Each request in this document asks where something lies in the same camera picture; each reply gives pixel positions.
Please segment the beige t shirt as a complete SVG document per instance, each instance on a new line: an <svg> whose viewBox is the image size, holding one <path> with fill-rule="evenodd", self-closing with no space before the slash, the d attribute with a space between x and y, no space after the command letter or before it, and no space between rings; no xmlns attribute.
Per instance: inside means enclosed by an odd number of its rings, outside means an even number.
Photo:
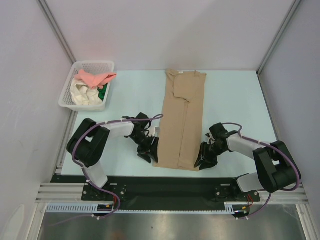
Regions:
<svg viewBox="0 0 320 240"><path fill-rule="evenodd" d="M199 171L206 73L167 69L163 118L159 123L158 168Z"/></svg>

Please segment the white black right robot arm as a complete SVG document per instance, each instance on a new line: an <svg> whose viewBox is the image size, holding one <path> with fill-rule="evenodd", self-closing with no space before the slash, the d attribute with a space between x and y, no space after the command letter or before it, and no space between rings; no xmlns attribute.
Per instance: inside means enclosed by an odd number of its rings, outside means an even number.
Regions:
<svg viewBox="0 0 320 240"><path fill-rule="evenodd" d="M225 125L238 126L238 130L228 131ZM242 201L249 192L264 190L272 194L276 191L291 192L301 183L301 173L286 144L282 141L266 143L242 134L238 123L217 123L209 128L208 141L202 142L194 164L205 170L218 164L218 156L223 153L239 153L254 161L256 172L235 178L230 188L231 196Z"/></svg>

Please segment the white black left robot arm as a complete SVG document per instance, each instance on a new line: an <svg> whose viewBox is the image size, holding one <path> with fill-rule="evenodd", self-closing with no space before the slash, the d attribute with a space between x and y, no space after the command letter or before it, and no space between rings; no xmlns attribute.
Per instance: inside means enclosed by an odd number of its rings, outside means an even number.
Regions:
<svg viewBox="0 0 320 240"><path fill-rule="evenodd" d="M71 154L72 161L81 168L86 182L94 187L93 194L98 199L105 200L111 193L107 185L108 177L100 163L107 141L118 137L130 138L137 145L139 158L149 164L158 163L159 137L156 136L157 128L152 127L152 122L163 116L157 114L150 118L141 112L136 117L124 116L100 123L90 118L82 121L66 150Z"/></svg>

